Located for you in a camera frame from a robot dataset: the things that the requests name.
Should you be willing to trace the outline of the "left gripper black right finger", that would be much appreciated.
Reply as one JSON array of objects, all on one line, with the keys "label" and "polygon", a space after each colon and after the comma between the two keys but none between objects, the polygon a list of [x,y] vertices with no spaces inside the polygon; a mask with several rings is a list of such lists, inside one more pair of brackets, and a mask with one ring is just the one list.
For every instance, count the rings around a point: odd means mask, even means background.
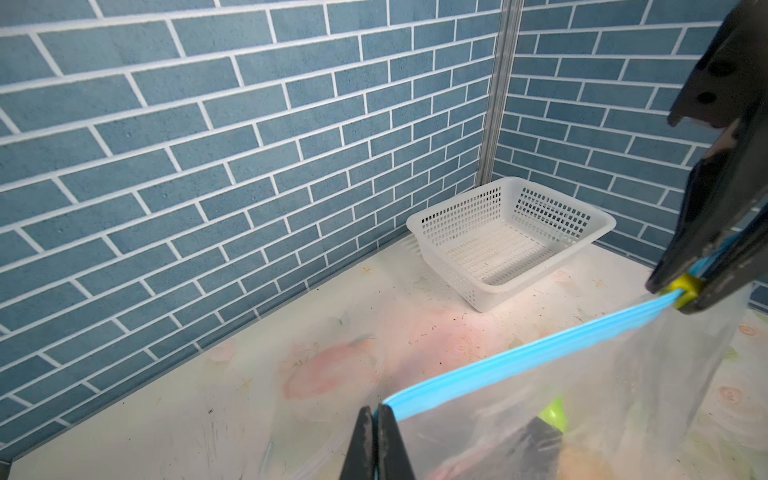
[{"label": "left gripper black right finger", "polygon": [[415,480],[393,410],[380,404],[376,415],[376,479]]}]

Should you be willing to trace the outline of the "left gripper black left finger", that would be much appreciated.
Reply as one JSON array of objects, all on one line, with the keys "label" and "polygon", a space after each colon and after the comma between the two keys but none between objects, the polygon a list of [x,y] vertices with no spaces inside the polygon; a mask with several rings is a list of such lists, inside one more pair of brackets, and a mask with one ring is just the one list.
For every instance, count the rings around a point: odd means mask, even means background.
[{"label": "left gripper black left finger", "polygon": [[362,407],[356,419],[345,455],[340,480],[374,480],[377,471],[377,426],[369,406]]}]

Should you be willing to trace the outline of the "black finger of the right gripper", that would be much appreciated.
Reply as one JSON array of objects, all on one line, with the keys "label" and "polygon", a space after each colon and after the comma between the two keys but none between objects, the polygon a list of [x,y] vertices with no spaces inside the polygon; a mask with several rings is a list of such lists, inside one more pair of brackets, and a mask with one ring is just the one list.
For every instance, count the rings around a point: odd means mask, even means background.
[{"label": "black finger of the right gripper", "polygon": [[704,274],[697,296],[679,307],[683,314],[704,311],[767,273],[767,222],[741,232]]}]

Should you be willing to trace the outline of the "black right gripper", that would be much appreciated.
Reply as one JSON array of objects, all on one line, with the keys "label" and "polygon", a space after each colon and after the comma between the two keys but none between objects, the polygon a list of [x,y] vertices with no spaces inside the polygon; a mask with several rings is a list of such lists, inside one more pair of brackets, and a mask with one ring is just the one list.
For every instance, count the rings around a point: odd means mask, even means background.
[{"label": "black right gripper", "polygon": [[[649,292],[670,286],[723,246],[731,228],[767,197],[766,93],[767,3],[741,1],[693,67],[667,123],[688,118],[722,129],[742,118],[690,172],[673,240],[646,281]],[[748,227],[760,221],[767,222],[766,210]]]}]

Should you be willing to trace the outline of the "dark purple toy eggplant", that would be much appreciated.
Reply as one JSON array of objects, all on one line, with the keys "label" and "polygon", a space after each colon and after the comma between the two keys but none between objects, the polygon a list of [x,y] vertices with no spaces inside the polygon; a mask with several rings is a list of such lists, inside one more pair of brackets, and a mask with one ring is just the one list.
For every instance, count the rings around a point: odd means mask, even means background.
[{"label": "dark purple toy eggplant", "polygon": [[465,470],[462,479],[556,479],[567,426],[563,398],[559,397]]}]

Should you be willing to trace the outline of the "clear zip top bag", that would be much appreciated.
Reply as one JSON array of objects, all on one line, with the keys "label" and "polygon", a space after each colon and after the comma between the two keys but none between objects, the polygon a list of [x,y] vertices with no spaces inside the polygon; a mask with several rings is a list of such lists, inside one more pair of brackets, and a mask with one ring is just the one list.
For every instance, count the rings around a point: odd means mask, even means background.
[{"label": "clear zip top bag", "polygon": [[562,397],[568,426],[556,479],[749,479],[716,430],[719,406],[745,405],[716,381],[749,294],[683,314],[680,292],[635,305],[437,376],[384,401],[416,479],[462,479]]}]

